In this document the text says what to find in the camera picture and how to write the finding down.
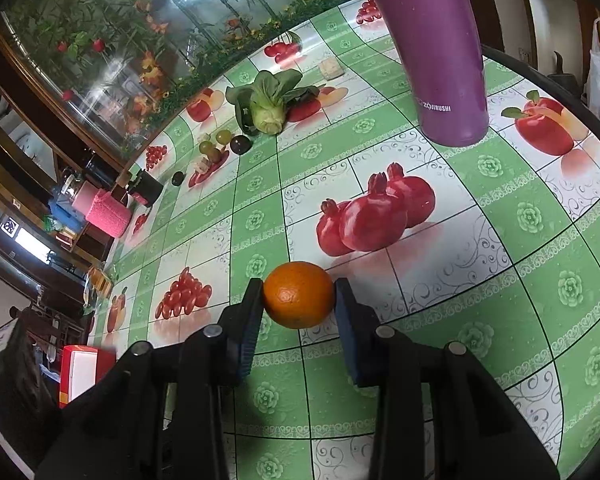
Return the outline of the green bok choy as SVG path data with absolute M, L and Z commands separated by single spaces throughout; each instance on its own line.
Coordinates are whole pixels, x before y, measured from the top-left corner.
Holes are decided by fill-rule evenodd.
M 234 106 L 235 118 L 246 136 L 264 133 L 277 136 L 287 122 L 289 107 L 318 96 L 315 86 L 301 87 L 302 74 L 298 70 L 271 73 L 260 70 L 251 84 L 228 87 L 225 99 Z

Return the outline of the small dark avocado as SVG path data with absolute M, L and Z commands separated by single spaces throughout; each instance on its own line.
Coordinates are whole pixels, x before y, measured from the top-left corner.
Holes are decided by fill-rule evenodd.
M 172 176 L 171 182 L 174 186 L 180 186 L 183 183 L 184 179 L 185 174 L 183 171 L 175 171 Z

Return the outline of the small beige cake cube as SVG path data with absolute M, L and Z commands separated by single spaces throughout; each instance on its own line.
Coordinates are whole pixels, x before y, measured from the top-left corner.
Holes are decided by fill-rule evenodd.
M 345 69 L 335 56 L 324 58 L 321 62 L 319 62 L 318 69 L 324 80 L 334 80 L 341 77 L 345 73 Z

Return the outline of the pink knitted sleeve bottle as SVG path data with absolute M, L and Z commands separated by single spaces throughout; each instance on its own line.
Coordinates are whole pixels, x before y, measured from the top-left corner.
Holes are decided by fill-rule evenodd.
M 73 198 L 72 207 L 85 217 L 88 223 L 107 235 L 121 237 L 131 221 L 132 212 L 103 188 L 95 188 L 83 182 Z

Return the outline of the orange fruit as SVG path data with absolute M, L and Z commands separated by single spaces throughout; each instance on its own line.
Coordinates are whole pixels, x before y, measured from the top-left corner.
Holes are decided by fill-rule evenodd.
M 291 330 L 321 324 L 336 302 L 330 275 L 304 261 L 277 266 L 263 283 L 263 297 L 268 316 Z

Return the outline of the purple thermos bottle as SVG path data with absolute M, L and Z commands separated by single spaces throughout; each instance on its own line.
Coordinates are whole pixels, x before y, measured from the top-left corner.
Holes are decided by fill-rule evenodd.
M 376 0 L 431 141 L 464 148 L 486 135 L 483 58 L 469 0 Z

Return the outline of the dark plum fruit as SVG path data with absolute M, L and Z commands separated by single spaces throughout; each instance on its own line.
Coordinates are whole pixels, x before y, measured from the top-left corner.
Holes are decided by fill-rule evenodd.
M 230 149 L 238 156 L 248 153 L 252 148 L 252 141 L 249 136 L 238 134 L 233 136 L 229 142 Z

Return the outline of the red gift box tray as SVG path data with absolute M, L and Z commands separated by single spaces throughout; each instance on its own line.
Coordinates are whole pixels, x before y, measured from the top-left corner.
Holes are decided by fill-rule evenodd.
M 62 348 L 59 406 L 64 408 L 99 382 L 114 364 L 116 354 L 108 349 L 70 344 Z

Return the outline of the green grape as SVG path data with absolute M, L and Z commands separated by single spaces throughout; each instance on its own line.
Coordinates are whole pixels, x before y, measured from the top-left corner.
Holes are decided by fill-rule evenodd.
M 230 144 L 231 139 L 233 139 L 234 134 L 228 130 L 228 129 L 223 129 L 223 130 L 219 130 L 216 133 L 216 141 L 219 142 L 219 144 L 221 145 L 227 145 Z

